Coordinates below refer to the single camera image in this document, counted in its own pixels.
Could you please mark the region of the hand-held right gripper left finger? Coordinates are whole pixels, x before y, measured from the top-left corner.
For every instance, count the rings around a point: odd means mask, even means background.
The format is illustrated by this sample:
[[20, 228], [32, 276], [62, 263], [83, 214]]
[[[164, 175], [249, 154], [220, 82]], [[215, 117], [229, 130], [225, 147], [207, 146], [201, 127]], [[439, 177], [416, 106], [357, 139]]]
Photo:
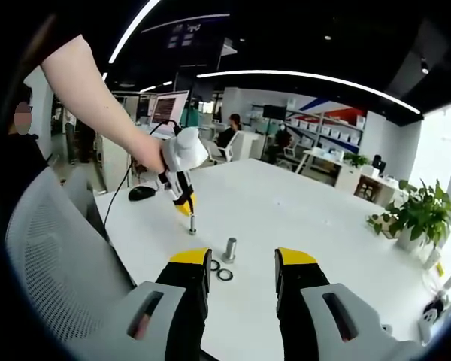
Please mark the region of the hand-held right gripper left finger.
[[98, 330], [70, 341], [75, 360], [197, 360], [208, 316], [212, 251], [170, 258], [157, 280], [145, 281], [106, 314]]

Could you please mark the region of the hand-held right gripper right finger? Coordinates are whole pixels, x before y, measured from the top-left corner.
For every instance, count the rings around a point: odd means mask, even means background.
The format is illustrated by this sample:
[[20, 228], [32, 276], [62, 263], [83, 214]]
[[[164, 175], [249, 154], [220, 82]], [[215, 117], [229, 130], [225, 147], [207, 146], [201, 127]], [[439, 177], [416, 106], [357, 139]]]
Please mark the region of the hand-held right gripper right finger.
[[286, 360], [418, 360], [415, 341], [399, 341], [367, 302], [328, 281], [309, 254], [275, 250], [277, 319]]

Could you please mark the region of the person's left hand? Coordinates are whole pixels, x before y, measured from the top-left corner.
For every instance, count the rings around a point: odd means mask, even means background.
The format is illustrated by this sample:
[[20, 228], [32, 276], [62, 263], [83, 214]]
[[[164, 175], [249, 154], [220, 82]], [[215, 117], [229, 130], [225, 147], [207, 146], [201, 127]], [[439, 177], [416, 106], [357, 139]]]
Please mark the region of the person's left hand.
[[130, 154], [144, 167], [161, 174], [165, 171], [162, 160], [162, 141], [148, 135], [146, 132], [136, 129], [129, 139]]

